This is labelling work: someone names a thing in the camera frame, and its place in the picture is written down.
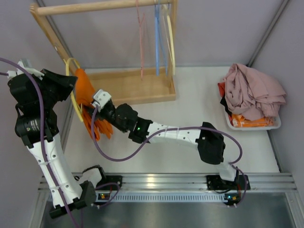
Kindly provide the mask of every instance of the wooden base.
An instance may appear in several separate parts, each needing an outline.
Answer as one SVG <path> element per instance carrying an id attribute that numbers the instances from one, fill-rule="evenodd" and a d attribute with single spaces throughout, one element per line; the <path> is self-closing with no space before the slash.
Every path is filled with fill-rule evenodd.
<path id="1" fill-rule="evenodd" d="M 111 94 L 115 105 L 174 101 L 176 93 L 172 77 L 168 83 L 164 68 L 160 69 L 159 76 L 155 73 L 155 68 L 145 69 L 143 79 L 138 69 L 93 73 L 88 76 L 95 90 L 103 89 Z"/>

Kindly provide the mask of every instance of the wooden clothing rack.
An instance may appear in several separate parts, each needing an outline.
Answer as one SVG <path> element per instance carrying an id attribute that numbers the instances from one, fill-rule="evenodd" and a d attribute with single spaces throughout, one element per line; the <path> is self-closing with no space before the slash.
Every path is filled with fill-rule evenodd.
<path id="1" fill-rule="evenodd" d="M 152 6 L 158 3 L 171 4 L 170 18 L 172 26 L 172 39 L 174 40 L 178 0 L 138 1 L 139 6 Z M 66 62 L 71 56 L 67 54 L 67 51 L 64 49 L 46 16 L 132 7 L 136 7 L 136 0 L 111 0 L 48 7 L 39 7 L 38 4 L 33 3 L 30 5 L 29 10 L 59 54 L 60 58 Z M 69 70 L 72 72 L 72 74 L 76 71 L 76 69 L 76 66 L 70 64 Z M 103 89 L 111 94 L 115 105 L 123 103 L 143 104 L 172 101 L 176 99 L 173 83 L 173 66 L 170 58 L 168 58 L 167 75 L 164 68 L 160 68 L 159 76 L 156 76 L 155 68 L 146 68 L 144 70 L 143 80 L 141 80 L 140 75 L 141 70 L 135 69 L 117 72 L 100 72 L 89 74 L 88 76 L 96 90 Z"/>

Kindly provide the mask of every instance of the white basket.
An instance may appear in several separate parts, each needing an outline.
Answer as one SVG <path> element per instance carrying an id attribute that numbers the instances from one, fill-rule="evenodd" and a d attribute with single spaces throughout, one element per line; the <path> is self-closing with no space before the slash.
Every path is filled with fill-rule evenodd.
<path id="1" fill-rule="evenodd" d="M 236 131 L 267 131 L 267 130 L 271 130 L 271 129 L 277 129 L 281 126 L 281 119 L 280 119 L 279 116 L 277 116 L 277 117 L 274 117 L 274 125 L 273 126 L 268 126 L 268 127 L 234 127 L 230 123 L 229 115 L 228 115 L 228 113 L 226 113 L 225 108 L 224 108 L 224 112 L 225 112 L 225 117 L 226 117 L 228 127 L 230 127 L 232 130 L 236 130 Z"/>

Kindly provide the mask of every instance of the gray floor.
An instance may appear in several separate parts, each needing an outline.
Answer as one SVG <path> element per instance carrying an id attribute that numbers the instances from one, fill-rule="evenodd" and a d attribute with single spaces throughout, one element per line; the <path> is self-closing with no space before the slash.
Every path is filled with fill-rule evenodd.
<path id="1" fill-rule="evenodd" d="M 73 227 L 68 216 L 51 220 L 47 203 L 41 228 Z M 80 211 L 73 215 L 80 224 Z M 294 228 L 284 194 L 249 193 L 236 209 L 210 203 L 113 203 L 83 210 L 85 228 Z"/>

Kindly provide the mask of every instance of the pile of clothes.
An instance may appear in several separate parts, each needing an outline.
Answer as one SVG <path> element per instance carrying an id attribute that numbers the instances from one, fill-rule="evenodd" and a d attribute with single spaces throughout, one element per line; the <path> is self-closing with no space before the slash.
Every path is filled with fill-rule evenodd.
<path id="1" fill-rule="evenodd" d="M 276 79 L 243 64 L 233 64 L 218 88 L 234 127 L 272 126 L 280 105 L 286 104 L 286 92 Z"/>

